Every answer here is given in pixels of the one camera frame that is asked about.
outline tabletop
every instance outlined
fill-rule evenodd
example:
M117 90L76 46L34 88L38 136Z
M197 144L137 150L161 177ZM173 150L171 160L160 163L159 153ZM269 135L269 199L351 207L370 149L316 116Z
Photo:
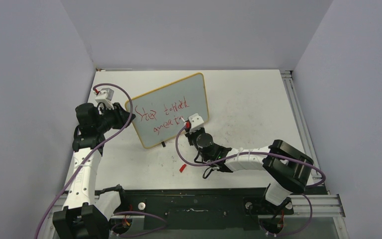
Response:
M234 148L259 148L282 139L303 151L302 142L289 104L279 70L219 70L219 71L102 71L96 72L93 86L113 83L130 97L201 72L207 92L209 121L204 125L214 142ZM127 97L118 89L112 102L124 105ZM90 91L88 102L95 102ZM106 138L115 133L110 130ZM213 172L208 179L202 174L206 167L187 166L175 150L175 140L151 149L144 149L134 127L105 144L97 170L95 188L120 184L127 190L139 189L209 189L267 187L273 178L266 171L241 170L234 173ZM179 149L189 161L196 149L184 135ZM72 174L71 162L69 176Z

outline wall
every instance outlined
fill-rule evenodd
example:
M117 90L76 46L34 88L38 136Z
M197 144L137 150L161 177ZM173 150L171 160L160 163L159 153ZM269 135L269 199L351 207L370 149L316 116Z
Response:
M351 238L382 238L382 1L334 0L293 77Z
M294 69L332 0L62 0L100 68Z
M0 238L32 238L61 189L93 75L59 0L0 1Z

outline yellow border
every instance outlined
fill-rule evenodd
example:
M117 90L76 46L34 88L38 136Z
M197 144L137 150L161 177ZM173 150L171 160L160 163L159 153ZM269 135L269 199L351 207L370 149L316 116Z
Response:
M208 121L208 120L210 119L210 114L209 114L209 112L208 112L207 91L206 91L206 89L205 89L204 75L203 75L203 73L201 73L201 72L197 72L197 73L192 74L192 75L190 75L190 76L187 76L187 77L185 77L185 78L182 78L182 79L179 79L179 80L177 80L177 81L171 82L171 83L169 83L169 84L167 84L167 85L161 86L161 87L156 88L156 89L154 89L154 90L152 90L152 91L149 91L149 92L147 92L147 93L144 93L144 94L141 94L141 95L139 95L139 96L136 96L136 97L132 98L131 100L133 101L133 100L135 100L135 99L137 99L137 98L140 98L140 97L145 96L145 95L147 95L147 94L150 94L150 93L152 93L152 92L158 91L158 90L160 90L160 89L162 89L162 88L168 87L168 86L173 85L173 84L175 84L175 83L178 83L178 82L180 82L180 81L186 80L186 79L188 79L188 78L190 78L190 77L193 77L193 76L196 76L196 75L198 75L198 74L200 74L200 75L202 76L202 78L203 78L204 96L205 96L205 104L206 104L206 106L207 106L207 121ZM128 102L129 102L129 100L127 100L127 101L125 102L125 109L127 109L126 106L127 106L127 103L128 103ZM150 147L146 147L146 146L144 146L144 144L143 144L143 140L141 140L141 136L140 136L140 134L138 133L137 128L135 127L134 122L132 122L132 125L134 126L135 132L137 132L137 135L138 135L138 138L140 139L141 145L142 145L144 148L149 149L149 148L152 148L152 147L154 147L154 146L156 146L156 145L159 145L159 144L161 143L161 142L156 143L155 145L152 145L152 146L150 146ZM173 136L173 137L170 137L170 138L166 139L166 141L171 140L171 139L173 139L173 138L175 138L175 137L176 137L176 135Z

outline purple cable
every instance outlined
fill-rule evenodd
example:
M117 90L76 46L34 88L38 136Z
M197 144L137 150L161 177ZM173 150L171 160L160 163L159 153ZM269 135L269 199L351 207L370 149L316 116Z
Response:
M239 154L230 155L228 157L221 158L221 159L215 160L215 161L210 162L210 163L196 164L196 163L188 162L186 159L184 159L184 157L182 157L181 153L179 152L179 148L178 148L178 139L179 139L179 136L181 135L182 131L184 131L184 129L185 129L185 126L178 132L177 137L175 138L175 147L177 149L177 153L178 153L179 158L181 158L182 161L184 163L186 163L186 164L189 164L189 165L195 166L195 167L210 166L212 164L216 164L216 163L225 161L226 159L234 158L237 155L242 155L242 154L248 155L248 152L240 152ZM315 166L313 166L313 165L311 165L309 163L305 163L305 162L302 162L302 161L299 161L299 160L296 160L296 159L293 159L293 158L289 158L289 157L286 157L286 156L283 156L283 155L275 154L275 153L251 152L250 154L261 154L261 155L267 155L267 156L272 156L272 157L280 158L282 160L288 160L289 162L299 163L301 165L304 165L306 167L309 167L309 168L314 169L315 171L319 172L321 174L321 180L319 182L317 182L317 183L312 184L312 185L307 185L307 188L316 187L316 186L324 183L324 181L326 181L326 175L324 174L324 172L321 171L319 168L317 168L317 167L315 167Z
M134 238L134 237L139 237L139 236L146 235L146 234L149 234L149 233L153 233L155 231L164 229L167 226L167 223L168 223L165 219L163 219L163 218L161 218L159 216L156 216L156 215L153 215L153 214L150 214L150 213L144 213L144 212L125 211L125 212L115 213L114 215L117 216L117 215L128 215L128 214L138 214L138 215L144 215L144 216L149 216L149 217L152 217L152 218L156 218L156 219L159 219L159 220L163 221L166 225L158 227L158 228L155 228L155 229L152 229L152 230L147 231L147 232L137 233L137 234L134 234L134 235L123 235L123 234L119 235L122 238ZM119 226L121 224L122 223L116 224L115 226L112 227L111 230L113 231L117 226Z
M298 229L296 231L293 231L293 232L290 232L290 233L276 234L276 237L284 237L284 236L290 236L290 235L296 234L296 233L304 230L311 223L311 219L312 219L312 204L311 204L311 201L310 201L310 199L305 194L301 194L301 195L306 198L306 200L308 201L308 204L310 205L310 217L308 218L308 221L300 229Z
M114 84L111 84L111 83L102 83L102 84L97 84L93 87L93 90L96 89L97 87L100 87L100 86L112 86L112 87L115 87L115 88L118 88L120 89L122 92L125 93L125 95L127 96L128 100L129 100L129 106L130 106L130 109L132 109L132 100L131 100L131 97L128 95L128 93L121 87L117 86L117 85L114 85ZM34 234L34 238L37 239L39 237L39 232L40 232L40 229L43 225L43 222L45 221L46 219L46 216L49 214L50 210L52 209L52 207L55 205L56 201L59 199L59 197L62 196L62 194L64 194L65 190L67 190L68 186L72 183L72 181L75 179L75 176L78 174L78 172L81 170L81 168L83 167L82 165L85 164L87 162L87 160L90 158L90 156L100 147L102 147L106 142L108 142L109 140L113 139L115 136L117 136L118 134L120 134L126 127L127 125L130 123L131 121L131 118L132 118L132 111L129 113L129 116L128 116L128 119L125 123L125 125L116 133L114 133L111 137L107 138L105 141L101 142L100 144L98 144L98 146L96 146L93 150L90 151L89 154L87 154L87 156L84 158L84 160L81 162L81 164L78 166L78 168L75 170L75 172L73 173L73 175L71 176L70 180L68 180L67 184L65 184L65 186L62 188L62 190L56 195L55 199L53 199L53 201L50 203L49 207L46 209L46 212L45 214L42 216L42 218L40 219L40 222L39 222L39 225L37 226L37 229L36 229L36 232Z

